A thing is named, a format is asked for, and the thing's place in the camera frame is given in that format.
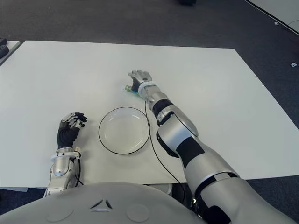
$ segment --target glass plate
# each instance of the glass plate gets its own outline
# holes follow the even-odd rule
[[[150,132],[145,114],[132,107],[120,107],[106,114],[99,126],[103,146],[116,154],[130,154],[141,149]]]

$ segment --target tabletop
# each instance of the tabletop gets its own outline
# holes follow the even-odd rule
[[[89,118],[74,146],[82,148],[83,182],[170,183],[149,142],[117,155],[98,139],[107,112],[120,106],[144,111],[124,91],[127,73],[146,70],[196,125],[209,145],[244,179],[296,175],[299,130],[233,49],[26,41],[0,67],[0,186],[46,187],[57,149],[60,119]],[[155,138],[157,154],[182,182],[179,159]]]

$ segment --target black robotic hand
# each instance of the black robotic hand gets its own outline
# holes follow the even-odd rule
[[[57,134],[58,149],[64,147],[73,147],[80,128],[84,127],[87,122],[87,117],[83,113],[70,113],[66,115],[59,125]]]

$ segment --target green object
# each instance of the green object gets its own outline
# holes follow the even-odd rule
[[[129,86],[129,85],[126,85],[126,86],[125,86],[125,91],[131,92],[131,93],[133,93],[133,94],[139,96],[138,92],[134,92],[134,91],[132,91],[132,87]]]

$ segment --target triangular logo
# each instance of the triangular logo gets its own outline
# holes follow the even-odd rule
[[[103,203],[103,199],[100,200],[98,203],[90,207],[91,212],[111,212],[113,209],[110,202],[108,200],[105,200]]]

